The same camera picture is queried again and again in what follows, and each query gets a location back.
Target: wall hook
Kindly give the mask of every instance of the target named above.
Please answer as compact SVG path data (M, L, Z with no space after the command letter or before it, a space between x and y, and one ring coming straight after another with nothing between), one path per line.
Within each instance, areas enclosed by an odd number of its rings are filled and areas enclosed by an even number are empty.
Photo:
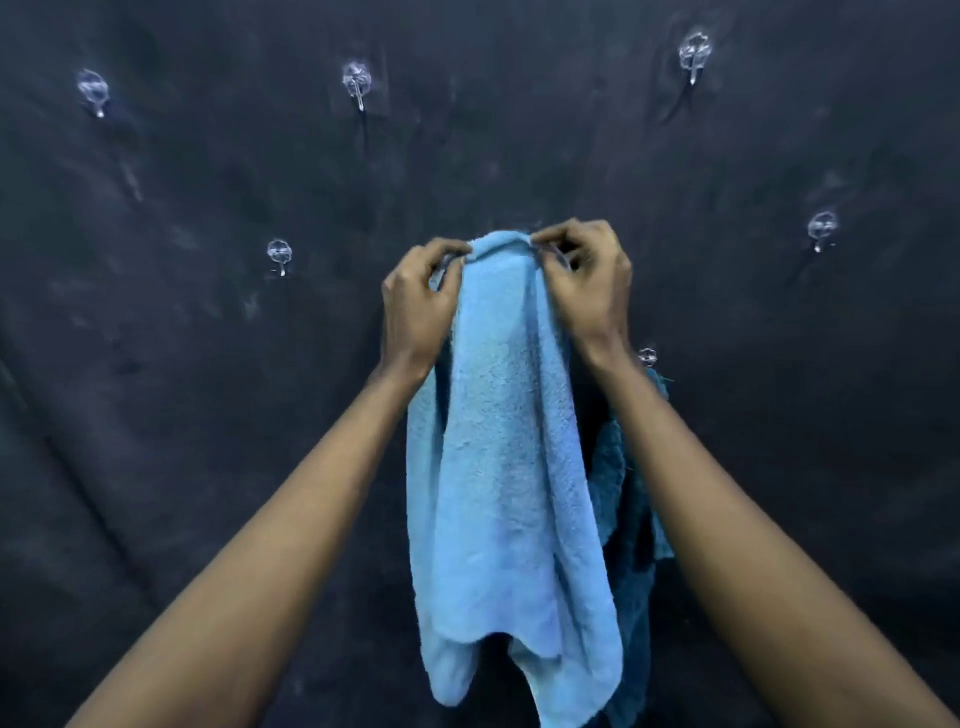
M806 234L813 240L813 252L822 253L825 248L825 241L838 230L840 230L840 221L829 210L818 212L810 218L810 222L806 224ZM830 246L836 245L834 242L828 244Z
M294 256L293 249L287 244L286 240L271 240L267 246L267 256L280 266L280 276L287 275L286 265Z
M343 82L347 88L347 93L356 99L360 113L364 113L367 109L364 106L363 97L370 93L373 85L373 79L370 71L367 70L367 66L358 61L351 61L344 66Z
M657 350L651 347L641 349L637 353L636 358L640 360L643 366L649 369L657 363Z
M105 109L110 102L110 87L104 77L85 68L77 74L77 89L84 95L94 116L98 119L104 118Z
M707 65L711 53L713 53L713 44L707 34L702 31L694 31L680 44L678 49L680 68L689 71L690 85L697 84L697 77Z

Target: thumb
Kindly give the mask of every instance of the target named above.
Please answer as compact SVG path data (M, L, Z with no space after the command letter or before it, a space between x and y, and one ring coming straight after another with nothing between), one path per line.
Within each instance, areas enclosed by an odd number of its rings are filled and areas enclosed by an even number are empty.
M546 287L554 297L562 298L569 290L570 272L560 264L553 252L548 250L537 251L537 258L540 259L540 267L543 268L543 277L546 279Z
M444 281L440 286L440 292L449 302L456 304L460 297L460 286L464 282L464 264L467 259L461 255L454 260L446 269Z

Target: towel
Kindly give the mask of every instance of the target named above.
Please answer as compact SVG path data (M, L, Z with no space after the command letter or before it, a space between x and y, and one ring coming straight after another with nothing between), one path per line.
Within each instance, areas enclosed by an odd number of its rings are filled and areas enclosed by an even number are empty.
M666 397L666 385L656 371L647 375ZM611 728L630 728L646 708L650 679L650 592L657 562L673 558L660 519L650 507L643 477L626 454L623 431L616 419L597 434L588 480L597 531L604 545L607 574L623 642L623 676L604 706ZM591 726L602 723L595 719Z
M407 418L421 656L434 697L457 705L480 641L508 634L540 725L580 728L619 685L623 651L568 345L529 238L472 245L450 340Z

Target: forearm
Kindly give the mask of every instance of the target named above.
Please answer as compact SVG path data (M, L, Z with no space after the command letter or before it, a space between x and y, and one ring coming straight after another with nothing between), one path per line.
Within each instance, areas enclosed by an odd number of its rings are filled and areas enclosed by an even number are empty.
M594 362L677 560L789 726L957 726L866 617L736 485L628 354Z
M378 372L157 619L70 728L252 724L295 650L418 382Z

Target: wrist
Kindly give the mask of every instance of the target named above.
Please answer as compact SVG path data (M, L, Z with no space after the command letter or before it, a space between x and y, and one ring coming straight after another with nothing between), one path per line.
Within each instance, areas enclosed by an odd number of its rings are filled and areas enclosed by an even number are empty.
M370 375L370 381L384 381L411 399L430 374L432 366L425 366L410 357L381 359Z
M577 344L581 355L598 379L634 364L633 354L619 336Z

